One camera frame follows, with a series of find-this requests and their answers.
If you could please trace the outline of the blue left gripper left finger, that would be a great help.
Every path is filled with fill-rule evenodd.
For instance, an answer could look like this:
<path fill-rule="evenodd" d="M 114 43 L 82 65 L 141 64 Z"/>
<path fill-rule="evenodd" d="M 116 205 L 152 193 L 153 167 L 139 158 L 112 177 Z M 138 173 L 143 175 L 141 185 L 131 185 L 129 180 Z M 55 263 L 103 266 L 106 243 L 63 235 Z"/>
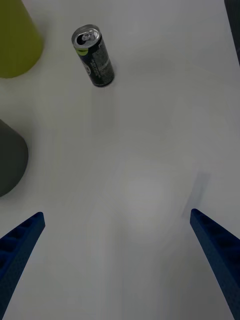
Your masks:
<path fill-rule="evenodd" d="M 1 319 L 45 226 L 44 214 L 37 212 L 0 239 Z"/>

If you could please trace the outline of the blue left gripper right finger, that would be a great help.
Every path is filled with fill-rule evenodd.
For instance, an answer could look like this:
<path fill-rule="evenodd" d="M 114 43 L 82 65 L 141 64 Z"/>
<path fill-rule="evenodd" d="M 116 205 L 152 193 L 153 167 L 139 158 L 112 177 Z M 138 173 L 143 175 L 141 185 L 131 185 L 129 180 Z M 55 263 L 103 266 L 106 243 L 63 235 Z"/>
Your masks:
<path fill-rule="evenodd" d="M 240 240 L 197 209 L 190 225 L 235 320 L 240 320 Z"/>

